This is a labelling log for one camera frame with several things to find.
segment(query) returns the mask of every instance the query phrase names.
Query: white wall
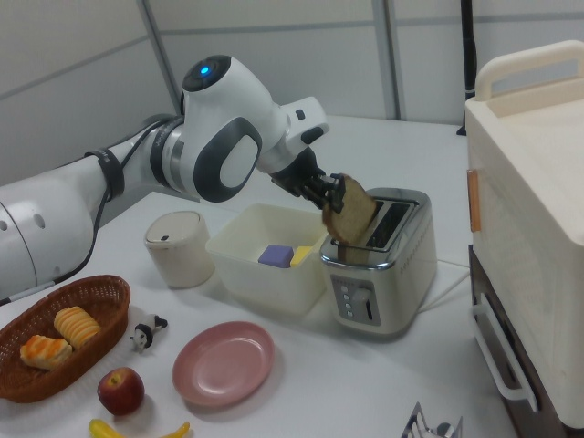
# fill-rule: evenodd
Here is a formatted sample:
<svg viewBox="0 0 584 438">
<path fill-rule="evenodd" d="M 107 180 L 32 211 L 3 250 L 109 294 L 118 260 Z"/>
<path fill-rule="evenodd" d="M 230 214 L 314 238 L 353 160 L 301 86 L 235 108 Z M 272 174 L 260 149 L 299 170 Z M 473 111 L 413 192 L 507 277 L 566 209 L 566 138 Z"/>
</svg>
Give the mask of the white wall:
<svg viewBox="0 0 584 438">
<path fill-rule="evenodd" d="M 459 0 L 388 0 L 404 120 L 460 124 L 464 63 Z M 584 40 L 584 2 L 474 0 L 478 67 L 494 57 Z"/>
<path fill-rule="evenodd" d="M 174 112 L 135 2 L 0 2 L 0 185 Z"/>
<path fill-rule="evenodd" d="M 285 104 L 315 96 L 328 114 L 394 119 L 382 1 L 150 0 L 173 76 L 238 58 Z"/>
<path fill-rule="evenodd" d="M 479 67 L 584 40 L 584 2 L 474 0 L 474 33 Z M 460 0 L 0 2 L 0 185 L 174 113 L 184 73 L 212 54 L 238 57 L 278 103 L 462 123 Z"/>
</svg>

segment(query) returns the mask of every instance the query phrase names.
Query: small white canister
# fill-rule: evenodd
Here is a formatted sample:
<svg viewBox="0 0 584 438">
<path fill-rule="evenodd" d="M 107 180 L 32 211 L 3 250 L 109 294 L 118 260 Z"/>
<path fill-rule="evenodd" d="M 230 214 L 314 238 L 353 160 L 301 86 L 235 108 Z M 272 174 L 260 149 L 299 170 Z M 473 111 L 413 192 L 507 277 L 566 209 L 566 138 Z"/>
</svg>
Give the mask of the small white canister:
<svg viewBox="0 0 584 438">
<path fill-rule="evenodd" d="M 197 212 L 159 217 L 144 236 L 144 244 L 169 287 L 195 287 L 213 274 L 214 264 L 204 246 L 209 231 Z"/>
</svg>

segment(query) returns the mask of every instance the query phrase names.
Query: canister lid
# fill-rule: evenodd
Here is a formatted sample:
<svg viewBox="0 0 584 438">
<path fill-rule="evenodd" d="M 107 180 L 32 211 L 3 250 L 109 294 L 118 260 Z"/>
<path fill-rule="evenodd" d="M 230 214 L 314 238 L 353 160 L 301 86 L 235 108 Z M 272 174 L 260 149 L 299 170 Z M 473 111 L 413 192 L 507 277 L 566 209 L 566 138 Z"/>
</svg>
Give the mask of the canister lid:
<svg viewBox="0 0 584 438">
<path fill-rule="evenodd" d="M 192 241 L 202 225 L 197 212 L 175 212 L 159 217 L 148 229 L 145 244 L 150 247 L 171 247 Z"/>
</svg>

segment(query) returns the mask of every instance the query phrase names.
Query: pastry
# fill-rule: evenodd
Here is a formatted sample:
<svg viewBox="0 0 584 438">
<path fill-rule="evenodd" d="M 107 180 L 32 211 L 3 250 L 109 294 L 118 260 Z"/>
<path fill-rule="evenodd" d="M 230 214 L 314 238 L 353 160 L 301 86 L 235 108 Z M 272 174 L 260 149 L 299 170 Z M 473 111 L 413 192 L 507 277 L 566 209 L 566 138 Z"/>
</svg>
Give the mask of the pastry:
<svg viewBox="0 0 584 438">
<path fill-rule="evenodd" d="M 80 349 L 99 332 L 99 324 L 80 307 L 63 308 L 55 315 L 55 329 L 74 349 Z"/>
<path fill-rule="evenodd" d="M 348 175 L 345 178 L 343 209 L 335 213 L 330 204 L 322 209 L 322 222 L 328 233 L 345 245 L 353 245 L 365 233 L 377 209 L 375 200 L 363 190 L 360 184 Z"/>
<path fill-rule="evenodd" d="M 72 352 L 73 349 L 64 339 L 33 335 L 25 345 L 20 347 L 20 359 L 29 367 L 53 370 Z"/>
</svg>

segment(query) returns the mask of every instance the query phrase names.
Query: red apple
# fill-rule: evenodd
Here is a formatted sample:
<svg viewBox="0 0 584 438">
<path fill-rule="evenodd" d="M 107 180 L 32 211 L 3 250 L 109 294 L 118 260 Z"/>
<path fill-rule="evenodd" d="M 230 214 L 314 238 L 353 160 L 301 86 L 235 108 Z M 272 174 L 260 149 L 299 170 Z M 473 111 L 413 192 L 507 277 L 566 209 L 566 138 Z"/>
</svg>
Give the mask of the red apple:
<svg viewBox="0 0 584 438">
<path fill-rule="evenodd" d="M 136 411 L 144 400 L 144 382 L 132 368 L 117 368 L 99 381 L 98 397 L 114 415 L 127 415 Z"/>
</svg>

